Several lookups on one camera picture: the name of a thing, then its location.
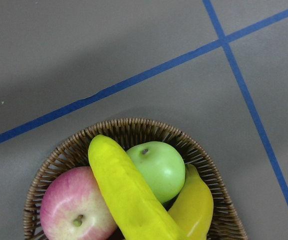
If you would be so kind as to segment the light yellow banana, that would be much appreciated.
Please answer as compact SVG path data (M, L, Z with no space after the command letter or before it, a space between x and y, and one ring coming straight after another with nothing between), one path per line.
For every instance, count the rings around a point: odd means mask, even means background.
M88 160L113 219L127 240L186 240L154 196L125 150L112 138L95 136Z

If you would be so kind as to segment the deep yellow banana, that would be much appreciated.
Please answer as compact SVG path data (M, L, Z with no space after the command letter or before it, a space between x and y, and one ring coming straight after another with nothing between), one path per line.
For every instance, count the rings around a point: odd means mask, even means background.
M191 240L205 240L214 210L212 193L192 164L186 165L185 183L168 213Z

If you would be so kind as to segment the brown wicker basket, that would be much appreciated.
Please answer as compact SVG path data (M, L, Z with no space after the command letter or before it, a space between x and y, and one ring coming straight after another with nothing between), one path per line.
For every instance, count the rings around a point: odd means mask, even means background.
M217 166L202 146L188 134L169 124L146 118L120 118L91 125L67 138L46 157L28 189L23 210L26 240L45 240L40 224L41 200L48 186L63 172L88 165L87 150L98 134L111 137L125 150L161 141L173 146L185 163L195 166L208 185L214 199L214 213L207 238L209 240L247 240L240 220Z

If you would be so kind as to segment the green apple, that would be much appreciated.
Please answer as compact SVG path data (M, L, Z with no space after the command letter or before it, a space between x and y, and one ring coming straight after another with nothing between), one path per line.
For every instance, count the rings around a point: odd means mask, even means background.
M185 182L185 164L178 151L161 141L150 141L126 151L162 204L172 200Z

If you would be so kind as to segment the pink red apple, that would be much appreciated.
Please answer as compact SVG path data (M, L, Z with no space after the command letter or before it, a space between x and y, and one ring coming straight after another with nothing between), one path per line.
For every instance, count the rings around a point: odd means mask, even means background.
M49 185L40 221L50 240L106 240L117 229L88 166L70 169Z

